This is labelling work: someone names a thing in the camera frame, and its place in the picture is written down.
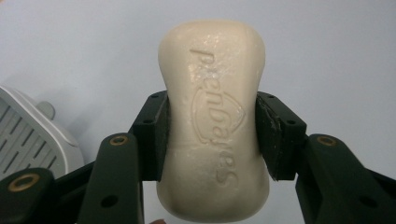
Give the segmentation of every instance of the white surface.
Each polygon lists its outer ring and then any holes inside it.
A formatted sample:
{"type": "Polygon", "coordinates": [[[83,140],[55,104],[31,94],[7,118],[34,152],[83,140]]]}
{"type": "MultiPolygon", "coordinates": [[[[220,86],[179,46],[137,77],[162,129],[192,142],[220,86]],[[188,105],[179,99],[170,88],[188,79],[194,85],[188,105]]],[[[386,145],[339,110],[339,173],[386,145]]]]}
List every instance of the white surface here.
{"type": "MultiPolygon", "coordinates": [[[[223,18],[266,44],[260,91],[280,98],[307,133],[344,140],[368,168],[396,178],[396,2],[0,2],[0,84],[49,101],[55,120],[93,161],[101,140],[128,131],[146,98],[165,89],[157,48],[184,21],[223,18]]],[[[145,183],[146,221],[172,217],[145,183]]],[[[271,182],[256,216],[240,223],[303,223],[294,183],[271,182]]]]}
{"type": "Polygon", "coordinates": [[[163,38],[158,61],[171,111],[161,204],[196,222],[253,216],[269,188],[254,118],[262,39],[237,21],[186,22],[163,38]]]}

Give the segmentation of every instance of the gray soap dish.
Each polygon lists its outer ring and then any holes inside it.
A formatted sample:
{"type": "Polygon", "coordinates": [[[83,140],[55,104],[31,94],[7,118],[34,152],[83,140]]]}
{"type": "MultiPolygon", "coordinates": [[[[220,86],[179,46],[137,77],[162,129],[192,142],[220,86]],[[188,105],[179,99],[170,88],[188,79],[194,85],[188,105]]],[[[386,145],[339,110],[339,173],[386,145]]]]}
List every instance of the gray soap dish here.
{"type": "Polygon", "coordinates": [[[54,116],[50,103],[37,104],[0,86],[0,180],[33,167],[47,168],[57,178],[84,164],[77,141],[54,116]]]}

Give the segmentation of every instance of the white soap bar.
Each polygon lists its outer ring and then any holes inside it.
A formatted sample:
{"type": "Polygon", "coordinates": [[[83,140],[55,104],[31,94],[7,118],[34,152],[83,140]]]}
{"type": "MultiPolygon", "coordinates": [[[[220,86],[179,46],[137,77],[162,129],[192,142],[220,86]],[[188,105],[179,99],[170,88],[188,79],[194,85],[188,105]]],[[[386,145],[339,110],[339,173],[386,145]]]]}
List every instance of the white soap bar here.
{"type": "Polygon", "coordinates": [[[262,39],[241,22],[193,21],[163,39],[171,126],[157,192],[174,216],[231,222],[265,203],[268,174],[254,117],[264,60],[262,39]]]}

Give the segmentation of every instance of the black plastic bracket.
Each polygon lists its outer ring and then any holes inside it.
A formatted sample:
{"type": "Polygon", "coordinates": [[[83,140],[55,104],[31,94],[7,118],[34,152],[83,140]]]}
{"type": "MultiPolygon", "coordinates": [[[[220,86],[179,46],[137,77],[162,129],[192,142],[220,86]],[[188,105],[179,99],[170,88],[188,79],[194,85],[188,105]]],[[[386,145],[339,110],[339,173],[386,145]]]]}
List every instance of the black plastic bracket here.
{"type": "Polygon", "coordinates": [[[168,129],[168,96],[160,91],[150,95],[129,130],[138,139],[143,180],[161,180],[168,129]]]}
{"type": "Polygon", "coordinates": [[[143,224],[137,143],[130,133],[105,138],[93,166],[78,224],[143,224]]]}
{"type": "Polygon", "coordinates": [[[32,168],[9,175],[0,182],[0,223],[40,223],[43,210],[54,205],[53,174],[32,168]]]}
{"type": "Polygon", "coordinates": [[[313,134],[302,153],[296,190],[305,223],[396,223],[395,199],[341,140],[313,134]]]}
{"type": "Polygon", "coordinates": [[[274,180],[293,180],[306,124],[274,95],[258,92],[256,132],[260,151],[274,180]]]}

